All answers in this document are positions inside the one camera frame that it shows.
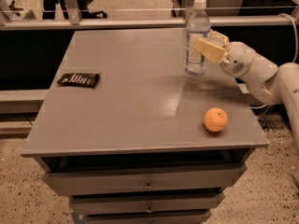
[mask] water bottle label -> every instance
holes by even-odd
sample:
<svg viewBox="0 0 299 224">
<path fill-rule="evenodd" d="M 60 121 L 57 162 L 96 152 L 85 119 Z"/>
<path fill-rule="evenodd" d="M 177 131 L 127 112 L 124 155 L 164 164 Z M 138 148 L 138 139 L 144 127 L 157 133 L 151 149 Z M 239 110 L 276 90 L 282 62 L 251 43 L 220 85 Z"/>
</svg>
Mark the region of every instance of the water bottle label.
<svg viewBox="0 0 299 224">
<path fill-rule="evenodd" d="M 193 48 L 193 45 L 198 37 L 205 37 L 205 34 L 190 33 L 189 59 L 188 59 L 190 63 L 199 63 L 201 60 L 201 54 Z"/>
</svg>

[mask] speckled floor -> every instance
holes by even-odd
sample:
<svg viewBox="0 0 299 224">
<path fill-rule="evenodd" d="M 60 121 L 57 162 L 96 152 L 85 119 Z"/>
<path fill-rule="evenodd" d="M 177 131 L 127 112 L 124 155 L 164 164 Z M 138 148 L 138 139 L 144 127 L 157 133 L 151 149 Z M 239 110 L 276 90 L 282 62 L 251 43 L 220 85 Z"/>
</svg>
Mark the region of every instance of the speckled floor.
<svg viewBox="0 0 299 224">
<path fill-rule="evenodd" d="M 42 20 L 43 0 L 14 0 L 15 7 L 23 7 L 20 16 L 13 16 L 12 20 L 18 21 L 25 17 L 29 10 L 34 11 L 34 17 Z M 93 0 L 89 5 L 91 12 L 104 10 L 108 19 L 152 19 L 169 18 L 173 3 L 171 0 Z M 61 6 L 56 6 L 55 20 L 64 20 Z"/>
<path fill-rule="evenodd" d="M 206 224 L 299 223 L 299 189 L 292 181 L 299 159 L 284 109 L 266 120 L 269 147 L 254 151 Z M 41 180 L 44 171 L 34 160 L 20 156 L 30 127 L 29 121 L 0 119 L 0 223 L 74 223 L 67 198 Z"/>
</svg>

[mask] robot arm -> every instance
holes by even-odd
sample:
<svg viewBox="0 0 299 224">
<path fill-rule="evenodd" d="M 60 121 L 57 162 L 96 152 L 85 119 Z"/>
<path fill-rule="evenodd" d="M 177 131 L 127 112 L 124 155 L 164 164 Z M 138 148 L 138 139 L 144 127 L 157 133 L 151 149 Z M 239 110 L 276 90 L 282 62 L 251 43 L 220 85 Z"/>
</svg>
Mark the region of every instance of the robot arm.
<svg viewBox="0 0 299 224">
<path fill-rule="evenodd" d="M 285 105 L 299 154 L 299 65 L 286 63 L 278 67 L 246 44 L 229 42 L 215 31 L 208 39 L 198 38 L 194 48 L 218 63 L 229 76 L 244 81 L 251 95 L 262 103 Z"/>
</svg>

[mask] orange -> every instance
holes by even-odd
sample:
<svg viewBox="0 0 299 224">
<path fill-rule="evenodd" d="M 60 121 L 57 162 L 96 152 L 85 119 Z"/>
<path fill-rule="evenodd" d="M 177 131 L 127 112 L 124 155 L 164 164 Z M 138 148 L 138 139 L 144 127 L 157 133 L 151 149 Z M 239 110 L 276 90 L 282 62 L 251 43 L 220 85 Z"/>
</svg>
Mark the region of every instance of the orange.
<svg viewBox="0 0 299 224">
<path fill-rule="evenodd" d="M 219 132 L 223 130 L 227 124 L 227 114 L 221 108 L 210 108 L 205 114 L 204 123 L 208 130 Z"/>
</svg>

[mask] background table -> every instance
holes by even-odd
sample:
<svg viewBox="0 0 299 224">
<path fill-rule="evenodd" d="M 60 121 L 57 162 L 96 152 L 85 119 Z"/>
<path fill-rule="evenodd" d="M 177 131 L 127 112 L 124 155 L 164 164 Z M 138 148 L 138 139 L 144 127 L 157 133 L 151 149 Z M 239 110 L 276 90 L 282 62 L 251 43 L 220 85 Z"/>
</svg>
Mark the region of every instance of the background table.
<svg viewBox="0 0 299 224">
<path fill-rule="evenodd" d="M 209 63 L 184 74 L 185 30 L 76 32 L 23 147 L 89 223 L 198 223 L 268 141 L 235 80 Z M 64 73 L 101 73 L 94 89 Z M 218 106 L 228 126 L 210 133 Z"/>
</svg>

